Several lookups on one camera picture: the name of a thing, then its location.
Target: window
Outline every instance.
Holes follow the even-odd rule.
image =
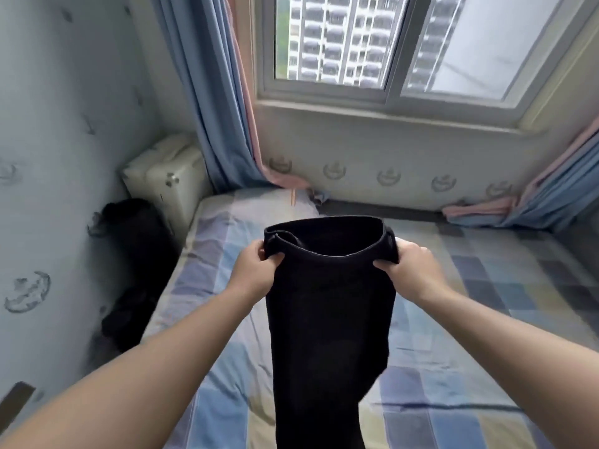
[[[511,127],[598,6],[599,0],[256,0],[256,90],[271,99]],[[298,50],[302,57],[292,65]],[[305,57],[317,60],[304,63]]]

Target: greenery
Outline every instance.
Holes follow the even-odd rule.
[[[275,77],[278,79],[287,79],[287,63],[289,59],[289,5],[289,0],[277,0]]]

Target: person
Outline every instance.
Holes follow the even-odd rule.
[[[599,447],[599,354],[456,293],[431,252],[397,239],[375,262],[397,292],[441,324],[557,448]],[[1,449],[162,448],[204,376],[273,285],[282,254],[244,249],[226,289],[94,371],[9,434]]]

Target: mattress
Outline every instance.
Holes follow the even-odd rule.
[[[151,336],[221,292],[236,256],[263,229],[318,217],[305,193],[244,190],[199,205]],[[428,247],[453,287],[491,308],[599,350],[597,282],[550,234],[386,219]],[[396,296],[389,361],[360,403],[371,449],[547,448],[540,430],[432,318]],[[265,301],[243,320],[177,424],[167,448],[274,448]]]

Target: black pile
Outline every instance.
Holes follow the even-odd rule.
[[[265,230],[285,253],[266,296],[277,448],[363,449],[358,402],[385,370],[395,290],[373,260],[398,262],[374,217],[293,221]]]
[[[141,340],[177,264],[178,251],[160,213],[145,200],[109,203],[102,210],[101,223],[124,253],[135,279],[135,286],[102,320],[102,334],[126,351]]]

